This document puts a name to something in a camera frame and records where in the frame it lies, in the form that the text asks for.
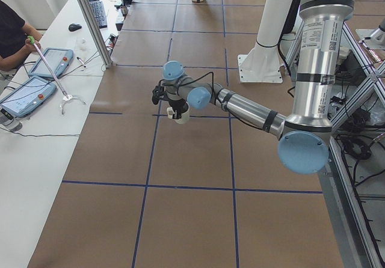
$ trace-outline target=person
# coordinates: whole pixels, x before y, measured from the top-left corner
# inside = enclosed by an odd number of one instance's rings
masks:
[[[39,40],[43,35],[0,0],[0,70],[8,72],[20,66],[36,51],[27,35],[33,36],[41,48]]]

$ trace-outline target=green handle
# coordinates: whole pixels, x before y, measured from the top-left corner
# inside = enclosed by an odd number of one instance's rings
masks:
[[[27,38],[29,38],[29,40],[31,41],[31,44],[34,44],[35,43],[35,38],[31,35],[27,36]]]

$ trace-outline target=reacher grabber tool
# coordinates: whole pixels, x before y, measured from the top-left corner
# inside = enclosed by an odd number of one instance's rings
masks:
[[[52,75],[52,77],[55,79],[55,82],[56,84],[58,85],[61,93],[64,95],[63,97],[63,100],[61,101],[61,104],[60,104],[60,111],[61,111],[61,114],[64,115],[64,105],[66,103],[69,103],[71,102],[72,100],[79,100],[80,102],[82,102],[84,105],[85,105],[85,101],[80,97],[80,96],[76,96],[76,95],[71,95],[69,93],[67,93],[67,91],[63,88],[63,86],[61,85],[58,77],[56,77],[54,71],[52,71],[51,67],[49,66],[48,62],[47,62],[47,59],[44,57],[43,53],[41,52],[41,50],[39,49],[39,47],[36,45],[35,43],[35,39],[33,36],[29,35],[28,36],[29,40],[31,40],[31,44],[34,45],[36,51],[38,52],[38,54],[40,55],[40,58],[42,59],[42,61],[45,63],[47,69],[49,70],[50,74]]]

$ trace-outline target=black shirt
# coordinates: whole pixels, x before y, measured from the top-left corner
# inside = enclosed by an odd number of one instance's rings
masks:
[[[26,39],[22,31],[25,21],[0,1],[0,56],[6,58],[20,50]]]

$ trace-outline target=keyboard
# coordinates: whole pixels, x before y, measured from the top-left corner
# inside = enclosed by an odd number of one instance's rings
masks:
[[[100,29],[107,27],[107,18],[106,12],[104,10],[103,2],[100,0],[88,0],[90,3],[90,7],[94,18],[97,22],[97,25]]]

